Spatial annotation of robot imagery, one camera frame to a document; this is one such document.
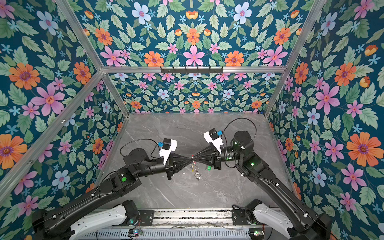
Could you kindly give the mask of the silver metal keyring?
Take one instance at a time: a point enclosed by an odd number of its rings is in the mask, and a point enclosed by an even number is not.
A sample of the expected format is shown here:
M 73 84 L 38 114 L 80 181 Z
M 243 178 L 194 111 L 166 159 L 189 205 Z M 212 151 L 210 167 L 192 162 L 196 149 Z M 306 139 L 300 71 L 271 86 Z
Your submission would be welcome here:
M 194 165 L 195 172 L 192 172 L 196 178 L 197 181 L 201 179 L 201 174 L 199 172 L 199 167 L 197 166 L 196 162 L 192 162 L 191 164 Z

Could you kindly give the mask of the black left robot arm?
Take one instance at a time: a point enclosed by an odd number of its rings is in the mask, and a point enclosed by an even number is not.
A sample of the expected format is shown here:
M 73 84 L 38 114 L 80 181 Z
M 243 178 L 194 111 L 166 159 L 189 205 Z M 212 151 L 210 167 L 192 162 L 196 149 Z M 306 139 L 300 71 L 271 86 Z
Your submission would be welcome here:
M 93 190 L 57 210 L 41 210 L 33 214 L 33 229 L 38 240 L 77 240 L 99 229 L 128 224 L 135 225 L 139 211 L 133 201 L 125 201 L 110 210 L 94 213 L 99 207 L 127 195 L 141 185 L 141 177 L 167 173 L 168 178 L 192 162 L 177 154 L 150 159 L 144 149 L 132 150 L 124 157 L 125 166 L 113 171 Z

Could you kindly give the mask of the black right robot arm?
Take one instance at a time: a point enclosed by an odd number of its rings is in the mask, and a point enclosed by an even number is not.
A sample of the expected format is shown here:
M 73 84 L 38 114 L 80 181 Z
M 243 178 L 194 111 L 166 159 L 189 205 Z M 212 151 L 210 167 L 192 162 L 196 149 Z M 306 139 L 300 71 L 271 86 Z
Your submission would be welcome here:
M 204 134 L 210 146 L 193 155 L 195 162 L 220 168 L 222 163 L 235 161 L 240 174 L 261 188 L 280 208 L 275 211 L 260 200 L 247 205 L 249 222 L 271 227 L 289 240 L 329 240 L 332 220 L 305 205 L 275 175 L 269 165 L 254 151 L 254 141 L 247 131 L 235 133 L 229 146 L 212 129 Z

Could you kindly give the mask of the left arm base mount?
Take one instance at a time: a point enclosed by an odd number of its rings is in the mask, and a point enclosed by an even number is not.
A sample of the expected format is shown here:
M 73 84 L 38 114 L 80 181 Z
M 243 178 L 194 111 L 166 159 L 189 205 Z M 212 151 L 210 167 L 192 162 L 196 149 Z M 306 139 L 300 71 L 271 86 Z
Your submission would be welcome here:
M 127 225 L 129 227 L 150 227 L 153 224 L 154 218 L 154 210 L 139 210 L 137 216 L 128 220 Z

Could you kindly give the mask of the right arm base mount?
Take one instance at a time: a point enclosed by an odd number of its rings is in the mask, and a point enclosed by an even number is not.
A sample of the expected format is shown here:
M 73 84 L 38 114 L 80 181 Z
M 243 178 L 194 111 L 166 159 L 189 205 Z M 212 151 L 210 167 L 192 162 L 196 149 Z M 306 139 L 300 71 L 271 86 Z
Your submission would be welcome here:
M 264 222 L 261 222 L 256 217 L 257 207 L 266 207 L 266 205 L 255 199 L 247 204 L 245 207 L 239 205 L 232 205 L 232 221 L 234 226 L 258 226 L 264 225 Z

